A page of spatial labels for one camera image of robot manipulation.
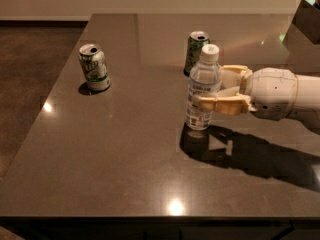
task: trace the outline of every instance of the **aluminum can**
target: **aluminum can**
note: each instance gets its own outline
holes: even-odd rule
[[[199,61],[201,49],[210,44],[209,34],[204,31],[194,31],[188,38],[188,48],[184,74],[189,76],[192,67]]]
[[[110,86],[104,52],[99,45],[82,46],[79,50],[79,61],[89,89],[104,91]]]

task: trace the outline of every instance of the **water bottle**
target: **water bottle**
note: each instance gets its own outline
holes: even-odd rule
[[[201,110],[192,104],[196,94],[214,95],[219,91],[219,47],[207,44],[202,47],[200,60],[190,71],[186,124],[193,130],[204,130],[209,127],[212,111]]]

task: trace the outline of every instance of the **floor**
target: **floor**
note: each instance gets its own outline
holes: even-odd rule
[[[0,191],[85,22],[0,21]],[[0,240],[21,240],[0,227]]]

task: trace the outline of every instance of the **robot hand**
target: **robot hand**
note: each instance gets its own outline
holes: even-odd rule
[[[320,134],[320,78],[276,68],[252,73],[237,65],[222,67],[219,75],[222,86],[218,93],[193,97],[201,109],[230,115],[251,112],[270,120],[295,119]]]

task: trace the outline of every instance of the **white bottle cap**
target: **white bottle cap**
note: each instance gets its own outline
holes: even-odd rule
[[[219,59],[219,47],[214,44],[206,44],[202,47],[200,60],[205,63],[215,63]]]

